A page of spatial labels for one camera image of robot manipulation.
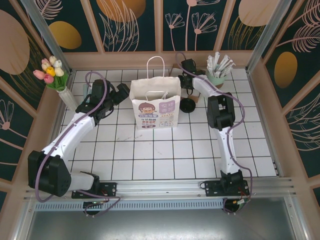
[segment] cartoon face print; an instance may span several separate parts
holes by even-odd
[[[138,109],[143,114],[153,114],[156,111],[156,107],[147,102],[141,103]]]

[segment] bag handle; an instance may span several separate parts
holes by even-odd
[[[147,92],[144,94],[144,96],[145,96],[145,98],[146,98],[147,101],[149,101],[149,100],[148,100],[148,97],[147,97],[147,94],[148,94],[148,93],[163,93],[163,96],[161,97],[162,100],[165,100],[165,99],[166,99],[166,96],[167,96],[167,94],[168,94],[167,91],[147,91]]]
[[[162,74],[162,76],[165,77],[165,61],[164,61],[164,59],[162,57],[160,57],[160,56],[153,56],[153,57],[150,57],[149,60],[146,62],[146,79],[149,79],[149,71],[148,71],[149,61],[151,59],[154,59],[154,58],[161,58],[162,63],[163,63],[163,74]]]

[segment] white paper bag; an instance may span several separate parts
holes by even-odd
[[[149,78],[148,64],[161,58],[163,75]],[[178,125],[181,85],[178,77],[165,76],[162,57],[146,63],[146,79],[133,80],[129,97],[138,129],[171,128]]]

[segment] white tulip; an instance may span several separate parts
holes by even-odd
[[[55,72],[55,75],[57,75],[58,77],[62,77],[65,74],[65,72],[61,69],[61,67],[56,67],[54,69],[54,72]]]
[[[54,64],[53,64],[53,67],[54,67],[54,68],[61,68],[61,67],[62,67],[62,62],[61,62],[61,60],[55,61]]]
[[[43,71],[47,71],[48,67],[51,67],[51,65],[47,62],[41,64],[41,68],[43,69]]]
[[[49,62],[51,63],[51,65],[54,65],[56,61],[57,61],[57,58],[55,56],[51,56],[49,58]]]

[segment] white tile floor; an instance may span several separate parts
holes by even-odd
[[[74,78],[71,91],[78,103],[83,100],[87,72],[77,71]],[[130,87],[131,80],[147,77],[146,70],[101,70],[99,73],[115,87],[120,82]],[[175,77],[178,74],[177,69],[172,72]],[[149,70],[149,77],[161,75],[161,70]],[[99,78],[94,74],[89,77],[91,82]],[[238,97],[246,111],[245,124],[233,132],[238,162],[249,167],[254,177],[276,176],[245,70],[234,69],[227,79],[221,90]],[[72,172],[92,172],[103,181],[219,178],[221,154],[217,137],[208,125],[206,102],[201,97],[194,112],[180,111],[176,128],[138,130],[128,98],[85,136],[68,158],[68,167]],[[65,111],[61,129],[73,114],[68,109]],[[237,104],[235,115],[238,122],[242,113]],[[249,176],[246,170],[242,173]]]

